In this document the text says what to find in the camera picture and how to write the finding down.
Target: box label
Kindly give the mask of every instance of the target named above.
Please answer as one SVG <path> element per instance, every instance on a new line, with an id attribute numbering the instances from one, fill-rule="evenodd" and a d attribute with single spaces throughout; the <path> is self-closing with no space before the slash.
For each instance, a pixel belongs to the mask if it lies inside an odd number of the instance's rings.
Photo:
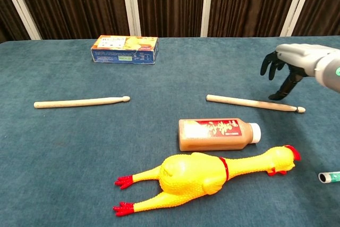
<path id="1" fill-rule="evenodd" d="M 132 56 L 118 56 L 119 61 L 132 61 Z"/>
<path id="2" fill-rule="evenodd" d="M 123 48 L 126 37 L 103 37 L 99 44 L 99 48 Z"/>

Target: red chicken comb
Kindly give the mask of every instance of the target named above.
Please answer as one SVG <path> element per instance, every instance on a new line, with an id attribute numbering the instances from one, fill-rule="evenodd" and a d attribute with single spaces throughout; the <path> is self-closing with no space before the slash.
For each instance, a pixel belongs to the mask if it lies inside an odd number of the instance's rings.
<path id="1" fill-rule="evenodd" d="M 289 148 L 290 150 L 292 150 L 293 152 L 293 155 L 294 155 L 294 160 L 296 161 L 300 161 L 301 160 L 301 155 L 300 153 L 298 152 L 298 150 L 296 150 L 293 146 L 285 146 L 287 148 Z"/>

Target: bottle label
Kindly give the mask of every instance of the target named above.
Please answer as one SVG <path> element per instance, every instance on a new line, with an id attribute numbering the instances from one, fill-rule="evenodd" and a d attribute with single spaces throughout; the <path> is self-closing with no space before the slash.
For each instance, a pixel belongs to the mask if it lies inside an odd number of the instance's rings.
<path id="1" fill-rule="evenodd" d="M 329 174 L 331 182 L 340 182 L 340 172 L 333 172 Z"/>
<path id="2" fill-rule="evenodd" d="M 237 120 L 184 121 L 187 138 L 241 136 Z"/>

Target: drumstick tip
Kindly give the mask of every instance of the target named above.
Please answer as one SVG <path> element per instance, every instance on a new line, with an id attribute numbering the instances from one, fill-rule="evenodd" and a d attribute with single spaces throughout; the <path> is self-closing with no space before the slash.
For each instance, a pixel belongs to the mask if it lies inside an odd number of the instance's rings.
<path id="1" fill-rule="evenodd" d="M 130 97 L 129 97 L 129 96 L 124 96 L 124 97 L 123 97 L 123 101 L 124 101 L 124 102 L 130 101 Z"/>
<path id="2" fill-rule="evenodd" d="M 304 113 L 304 112 L 306 112 L 306 108 L 304 108 L 304 107 L 302 107 L 302 106 L 298 106 L 297 109 L 296 109 L 296 111 L 297 111 L 298 113 Z"/>

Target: red label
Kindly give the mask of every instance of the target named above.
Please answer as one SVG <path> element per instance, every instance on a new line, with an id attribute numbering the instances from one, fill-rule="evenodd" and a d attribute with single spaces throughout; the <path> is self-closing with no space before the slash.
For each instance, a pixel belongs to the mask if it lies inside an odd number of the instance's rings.
<path id="1" fill-rule="evenodd" d="M 237 120 L 196 121 L 209 130 L 211 137 L 241 136 L 242 132 Z"/>

